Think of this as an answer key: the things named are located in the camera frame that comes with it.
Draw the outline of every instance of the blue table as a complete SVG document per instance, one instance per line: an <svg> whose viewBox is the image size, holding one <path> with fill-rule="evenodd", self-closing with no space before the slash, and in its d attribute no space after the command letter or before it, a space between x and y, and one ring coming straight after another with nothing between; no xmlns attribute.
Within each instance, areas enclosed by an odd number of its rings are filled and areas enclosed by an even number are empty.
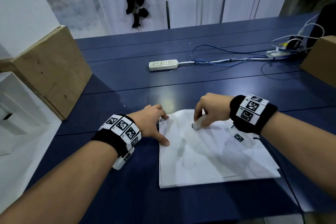
<svg viewBox="0 0 336 224"><path fill-rule="evenodd" d="M246 62L231 68L186 65L150 72L156 60L189 61L199 44L234 51L270 48L270 41L296 34L314 15L276 17L153 32L78 39L93 75L63 122L28 185L87 143L113 113L161 103L167 113L194 108L207 92L254 93L279 111L336 134L336 89L300 70L300 61ZM204 47L195 57L243 57ZM270 145L305 212L336 209L336 202ZM158 143L139 142L118 172L111 171L81 223L201 223L298 213L284 179L261 179L160 189Z"/></svg>

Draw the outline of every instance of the wristband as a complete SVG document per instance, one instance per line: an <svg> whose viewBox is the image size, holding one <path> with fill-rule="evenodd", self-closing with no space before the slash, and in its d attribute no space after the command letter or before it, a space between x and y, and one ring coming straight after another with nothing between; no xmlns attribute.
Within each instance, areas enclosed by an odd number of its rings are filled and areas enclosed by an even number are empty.
<svg viewBox="0 0 336 224"><path fill-rule="evenodd" d="M245 133L260 134L278 108L255 95L239 95L230 102L230 118L235 127Z"/></svg>
<svg viewBox="0 0 336 224"><path fill-rule="evenodd" d="M130 117L114 114L99 128L91 140L105 142L117 151L118 159L113 168L119 170L133 153L134 146L140 139L141 133Z"/></svg>

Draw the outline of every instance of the hand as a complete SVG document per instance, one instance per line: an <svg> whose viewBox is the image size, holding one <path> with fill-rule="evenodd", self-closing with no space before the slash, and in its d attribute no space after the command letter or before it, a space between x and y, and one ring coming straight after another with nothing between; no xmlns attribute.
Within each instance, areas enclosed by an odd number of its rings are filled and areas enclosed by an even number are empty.
<svg viewBox="0 0 336 224"><path fill-rule="evenodd" d="M139 128L142 137L153 137L158 140L164 146L169 146L170 142L156 129L156 122L160 117L164 120L168 119L169 116L166 115L166 112L162 109L161 105L148 105L138 112L133 112L128 114L132 118Z"/></svg>
<svg viewBox="0 0 336 224"><path fill-rule="evenodd" d="M210 126L212 122L217 120L230 119L230 102L233 98L231 96L207 93L201 97L195 107L194 121L202 116L202 109L208 113L208 116L201 123L203 128Z"/></svg>

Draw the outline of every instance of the black wristband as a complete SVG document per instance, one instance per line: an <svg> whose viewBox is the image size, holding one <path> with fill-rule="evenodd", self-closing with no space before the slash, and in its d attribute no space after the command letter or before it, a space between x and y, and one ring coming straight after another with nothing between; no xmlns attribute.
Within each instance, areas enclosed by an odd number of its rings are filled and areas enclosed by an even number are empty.
<svg viewBox="0 0 336 224"><path fill-rule="evenodd" d="M245 99L245 96L239 95L231 100L230 118L233 120L233 124L238 130L245 132L245 133L255 133L259 135L261 133L261 130L265 126L265 124L273 116L273 114L278 110L278 108L275 105L268 103L265 106L265 109L261 113L256 124L253 125L250 122L236 115L239 109L239 106L243 102L244 99Z"/></svg>
<svg viewBox="0 0 336 224"><path fill-rule="evenodd" d="M124 140L109 129L99 130L94 137L91 138L91 141L101 141L111 145L117 151L118 158L120 156L124 157L128 153Z"/></svg>

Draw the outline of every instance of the cardboard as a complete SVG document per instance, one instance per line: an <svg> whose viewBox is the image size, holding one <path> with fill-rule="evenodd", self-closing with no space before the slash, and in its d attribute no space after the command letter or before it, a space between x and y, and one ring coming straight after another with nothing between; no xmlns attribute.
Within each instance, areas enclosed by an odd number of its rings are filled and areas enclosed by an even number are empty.
<svg viewBox="0 0 336 224"><path fill-rule="evenodd" d="M336 36L319 38L300 67L336 88Z"/></svg>
<svg viewBox="0 0 336 224"><path fill-rule="evenodd" d="M0 60L0 72L14 72L65 120L92 72L66 26L60 26L14 59Z"/></svg>

